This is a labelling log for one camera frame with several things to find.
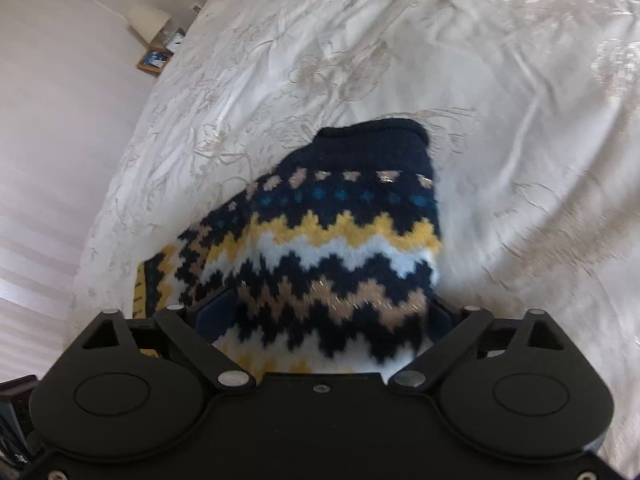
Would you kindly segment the navy yellow patterned knit sweater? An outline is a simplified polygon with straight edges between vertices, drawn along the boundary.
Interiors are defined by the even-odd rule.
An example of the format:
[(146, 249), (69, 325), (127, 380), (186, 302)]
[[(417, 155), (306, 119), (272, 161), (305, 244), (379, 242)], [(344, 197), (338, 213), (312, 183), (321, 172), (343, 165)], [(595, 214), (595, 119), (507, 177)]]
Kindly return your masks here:
[(393, 375), (431, 341), (442, 246), (426, 130), (324, 128), (142, 262), (132, 312), (233, 294), (213, 345), (255, 377)]

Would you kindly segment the white embroidered bedspread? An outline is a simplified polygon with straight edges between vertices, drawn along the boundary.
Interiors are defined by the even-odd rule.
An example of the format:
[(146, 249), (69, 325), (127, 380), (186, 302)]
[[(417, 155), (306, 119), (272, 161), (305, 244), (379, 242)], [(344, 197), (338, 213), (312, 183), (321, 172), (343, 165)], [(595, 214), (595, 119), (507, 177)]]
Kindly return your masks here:
[(639, 471), (639, 0), (208, 0), (93, 223), (71, 335), (137, 265), (324, 126), (424, 125), (439, 293), (550, 312), (608, 382)]

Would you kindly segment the small white alarm clock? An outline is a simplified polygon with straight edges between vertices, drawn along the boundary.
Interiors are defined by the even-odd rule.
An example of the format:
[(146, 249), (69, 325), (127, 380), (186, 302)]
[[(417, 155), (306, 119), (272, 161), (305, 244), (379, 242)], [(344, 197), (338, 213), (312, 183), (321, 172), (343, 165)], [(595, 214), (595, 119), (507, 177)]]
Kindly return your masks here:
[(185, 36), (186, 32), (182, 28), (174, 30), (166, 37), (165, 48), (175, 54), (180, 49)]

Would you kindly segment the left beige table lamp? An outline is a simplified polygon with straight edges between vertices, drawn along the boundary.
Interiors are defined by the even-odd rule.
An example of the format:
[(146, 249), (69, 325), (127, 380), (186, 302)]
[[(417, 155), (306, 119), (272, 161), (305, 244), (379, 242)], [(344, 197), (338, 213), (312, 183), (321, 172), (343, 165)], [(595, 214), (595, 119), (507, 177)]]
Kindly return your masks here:
[(127, 11), (129, 26), (147, 43), (152, 44), (170, 21), (169, 13), (146, 3), (130, 6)]

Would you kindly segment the wooden photo frame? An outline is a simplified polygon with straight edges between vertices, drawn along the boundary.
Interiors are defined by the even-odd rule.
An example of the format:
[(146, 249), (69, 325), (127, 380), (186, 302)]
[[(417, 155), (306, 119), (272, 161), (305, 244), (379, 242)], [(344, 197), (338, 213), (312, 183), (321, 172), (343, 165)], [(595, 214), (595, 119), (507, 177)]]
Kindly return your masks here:
[(137, 69), (148, 74), (159, 75), (171, 58), (172, 53), (164, 48), (148, 47), (137, 62)]

